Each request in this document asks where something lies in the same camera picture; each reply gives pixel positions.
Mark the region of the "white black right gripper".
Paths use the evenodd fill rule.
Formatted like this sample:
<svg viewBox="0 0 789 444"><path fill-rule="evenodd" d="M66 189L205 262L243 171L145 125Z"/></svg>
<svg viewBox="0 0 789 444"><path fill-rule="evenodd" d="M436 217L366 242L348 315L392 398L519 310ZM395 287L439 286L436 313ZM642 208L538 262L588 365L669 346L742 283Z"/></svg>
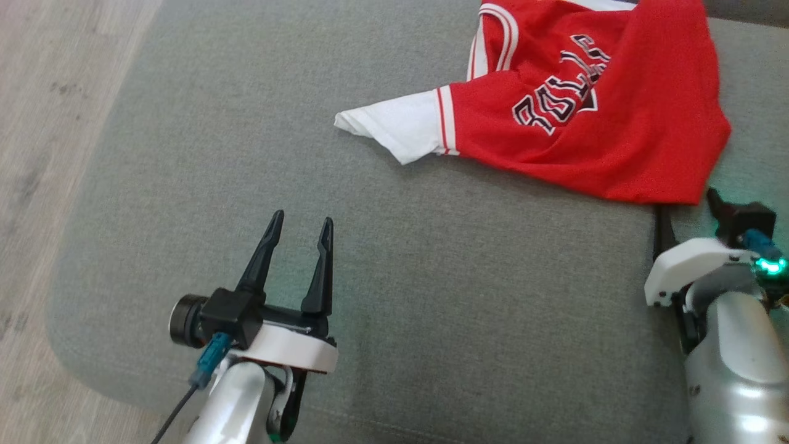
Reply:
<svg viewBox="0 0 789 444"><path fill-rule="evenodd" d="M726 239L730 224L727 202L715 187L709 187L707 203L718 223L716 236ZM710 307L728 293L760 297L750 251L730 249L713 238L695 238L677 245L671 208L654 205L653 214L654 264L644 284L648 306L671 306L676 294L680 295L681 307Z"/></svg>

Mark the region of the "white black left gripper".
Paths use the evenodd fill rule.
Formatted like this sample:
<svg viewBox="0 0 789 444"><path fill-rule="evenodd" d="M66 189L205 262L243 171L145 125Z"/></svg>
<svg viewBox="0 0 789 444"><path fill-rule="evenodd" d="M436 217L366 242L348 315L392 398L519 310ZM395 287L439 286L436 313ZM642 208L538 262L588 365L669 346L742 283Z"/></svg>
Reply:
<svg viewBox="0 0 789 444"><path fill-rule="evenodd" d="M236 286L237 292L264 296L271 259L284 225L283 210L274 212ZM317 243L316 262L308 292L299 310L264 306L262 323L251 345L236 356L269 366L288 366L321 374L332 373L338 362L337 343L329 334L333 308L333 220L327 217Z"/></svg>

